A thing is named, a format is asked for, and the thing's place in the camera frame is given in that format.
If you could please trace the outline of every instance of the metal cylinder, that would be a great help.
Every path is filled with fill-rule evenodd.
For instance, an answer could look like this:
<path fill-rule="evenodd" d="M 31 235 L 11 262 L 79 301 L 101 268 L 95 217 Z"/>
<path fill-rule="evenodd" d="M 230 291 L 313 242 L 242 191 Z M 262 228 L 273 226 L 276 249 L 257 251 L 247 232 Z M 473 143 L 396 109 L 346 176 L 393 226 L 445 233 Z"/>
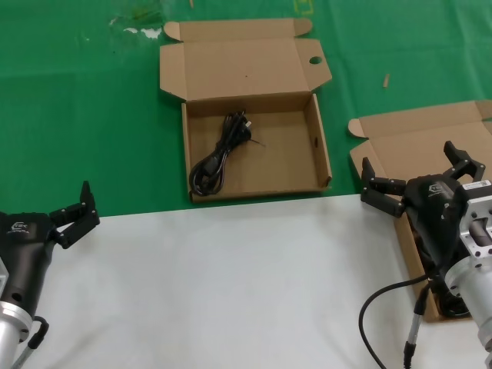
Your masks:
<path fill-rule="evenodd" d="M 465 258 L 447 272 L 445 279 L 451 293 L 463 298 L 478 326 L 480 342 L 487 352 L 491 352 L 492 258 Z M 492 368 L 490 362 L 487 362 L 487 367 Z"/>
<path fill-rule="evenodd" d="M 0 301 L 0 369 L 11 369 L 19 341 L 31 330 L 31 316 L 19 306 Z"/>
<path fill-rule="evenodd" d="M 15 324 L 0 317 L 0 369 L 10 369 L 14 364 L 20 338 L 21 332 Z"/>

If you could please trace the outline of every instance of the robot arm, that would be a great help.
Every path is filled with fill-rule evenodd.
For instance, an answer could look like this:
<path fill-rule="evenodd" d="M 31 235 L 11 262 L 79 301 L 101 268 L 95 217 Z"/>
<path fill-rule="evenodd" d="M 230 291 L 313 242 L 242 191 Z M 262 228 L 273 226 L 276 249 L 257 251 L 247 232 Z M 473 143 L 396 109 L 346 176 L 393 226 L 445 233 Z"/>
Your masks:
<path fill-rule="evenodd" d="M 62 233 L 57 230 L 67 224 L 71 225 Z M 16 361 L 16 368 L 48 329 L 35 312 L 55 244 L 69 248 L 98 224 L 88 182 L 82 186 L 80 203 L 50 215 L 0 213 L 0 369 L 11 369 L 17 345 L 29 337 L 34 320 L 42 323 L 41 328 Z"/>
<path fill-rule="evenodd" d="M 395 217 L 407 212 L 436 265 L 429 275 L 440 275 L 449 291 L 457 298 L 463 298 L 479 327 L 480 342 L 490 353 L 492 185 L 489 181 L 481 181 L 485 167 L 470 158 L 467 152 L 456 149 L 448 141 L 444 153 L 452 164 L 450 169 L 439 175 L 413 178 L 407 183 L 375 177 L 370 162 L 365 158 L 361 200 Z M 458 179 L 463 175 L 470 175 L 474 183 L 461 185 Z M 389 194 L 400 195 L 401 200 L 391 198 Z M 408 355 L 411 357 L 415 349 L 428 290 L 425 288 L 417 299 L 414 322 L 405 347 L 407 367 L 410 367 Z M 492 369 L 492 354 L 486 365 Z"/>

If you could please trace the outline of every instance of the wood chip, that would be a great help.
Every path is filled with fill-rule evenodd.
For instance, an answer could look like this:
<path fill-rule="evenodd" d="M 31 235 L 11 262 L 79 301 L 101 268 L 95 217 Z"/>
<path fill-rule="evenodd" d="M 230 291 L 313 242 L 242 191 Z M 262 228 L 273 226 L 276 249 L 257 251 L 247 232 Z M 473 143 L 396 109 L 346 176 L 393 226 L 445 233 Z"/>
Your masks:
<path fill-rule="evenodd" d="M 384 88 L 387 88 L 387 86 L 389 85 L 390 83 L 390 75 L 389 73 L 386 75 L 386 77 L 384 77 L 384 82 L 383 82 L 383 87 Z"/>

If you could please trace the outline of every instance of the cable connector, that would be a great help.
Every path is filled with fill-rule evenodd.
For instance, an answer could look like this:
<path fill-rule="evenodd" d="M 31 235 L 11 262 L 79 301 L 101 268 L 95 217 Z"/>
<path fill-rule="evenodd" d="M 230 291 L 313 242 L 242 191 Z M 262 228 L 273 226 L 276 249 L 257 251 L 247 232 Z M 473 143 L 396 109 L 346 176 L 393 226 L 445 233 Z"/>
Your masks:
<path fill-rule="evenodd" d="M 431 289 L 431 283 L 427 283 L 418 295 L 418 299 L 415 302 L 414 319 L 410 332 L 408 333 L 408 339 L 405 343 L 403 367 L 404 369 L 410 369 L 412 363 L 412 357 L 415 354 L 415 348 L 417 347 L 418 330 L 421 327 L 422 319 L 424 318 L 425 308 L 427 307 L 427 295 Z"/>

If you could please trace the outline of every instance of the box hole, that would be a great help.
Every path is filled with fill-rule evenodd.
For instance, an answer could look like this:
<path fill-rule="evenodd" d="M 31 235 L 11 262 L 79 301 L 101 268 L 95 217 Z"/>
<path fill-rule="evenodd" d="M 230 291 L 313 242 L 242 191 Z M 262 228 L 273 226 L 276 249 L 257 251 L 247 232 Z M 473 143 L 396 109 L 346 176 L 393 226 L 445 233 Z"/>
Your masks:
<path fill-rule="evenodd" d="M 311 64 L 320 64 L 323 61 L 321 56 L 313 56 L 311 59 L 309 59 L 309 62 Z"/>

